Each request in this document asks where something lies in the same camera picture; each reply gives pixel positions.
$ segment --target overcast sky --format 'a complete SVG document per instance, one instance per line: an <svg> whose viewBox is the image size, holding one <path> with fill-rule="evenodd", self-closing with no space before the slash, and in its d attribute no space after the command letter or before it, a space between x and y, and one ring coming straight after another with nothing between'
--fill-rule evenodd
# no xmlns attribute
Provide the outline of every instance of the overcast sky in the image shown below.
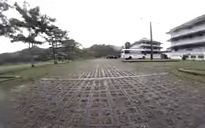
<svg viewBox="0 0 205 128"><path fill-rule="evenodd" d="M149 21L154 40L164 48L166 32L188 20L205 14L205 0L26 0L31 7L57 19L56 25L70 31L69 36L84 47L93 44L122 46L125 42L149 38ZM27 48L0 38L0 53Z"/></svg>

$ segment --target grid-patterned pavement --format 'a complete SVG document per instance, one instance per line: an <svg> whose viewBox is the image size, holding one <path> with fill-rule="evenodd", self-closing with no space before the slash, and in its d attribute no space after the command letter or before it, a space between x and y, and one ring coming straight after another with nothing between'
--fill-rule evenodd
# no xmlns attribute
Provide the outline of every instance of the grid-patterned pavement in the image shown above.
<svg viewBox="0 0 205 128"><path fill-rule="evenodd" d="M195 128L205 121L204 84L111 61L89 61L69 78L44 78L14 93L8 127Z"/></svg>

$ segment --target white building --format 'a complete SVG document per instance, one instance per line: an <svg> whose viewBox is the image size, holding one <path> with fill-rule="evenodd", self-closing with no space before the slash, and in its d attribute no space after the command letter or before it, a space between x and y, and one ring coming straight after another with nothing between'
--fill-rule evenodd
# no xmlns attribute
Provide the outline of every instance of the white building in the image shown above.
<svg viewBox="0 0 205 128"><path fill-rule="evenodd" d="M153 41L153 57L160 58L161 57L161 43L158 41ZM151 41L147 38L142 38L139 41L133 43L130 49L141 49L142 54L146 55L146 58L150 58L151 53Z"/></svg>
<svg viewBox="0 0 205 128"><path fill-rule="evenodd" d="M205 60L205 15L171 29L172 59Z"/></svg>

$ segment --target white bus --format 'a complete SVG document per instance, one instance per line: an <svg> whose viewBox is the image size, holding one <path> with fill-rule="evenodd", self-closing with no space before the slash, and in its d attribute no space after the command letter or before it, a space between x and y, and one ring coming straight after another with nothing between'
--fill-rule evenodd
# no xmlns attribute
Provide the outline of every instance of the white bus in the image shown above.
<svg viewBox="0 0 205 128"><path fill-rule="evenodd" d="M123 59L146 59L146 54L142 49L122 49L121 58Z"/></svg>

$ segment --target road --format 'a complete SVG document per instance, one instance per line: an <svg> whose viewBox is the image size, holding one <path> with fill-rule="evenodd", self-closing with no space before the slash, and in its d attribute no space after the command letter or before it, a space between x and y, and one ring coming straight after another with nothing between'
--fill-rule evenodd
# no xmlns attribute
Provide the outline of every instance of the road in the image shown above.
<svg viewBox="0 0 205 128"><path fill-rule="evenodd" d="M196 128L205 123L205 84L165 68L86 61L67 75L15 89L8 128Z"/></svg>

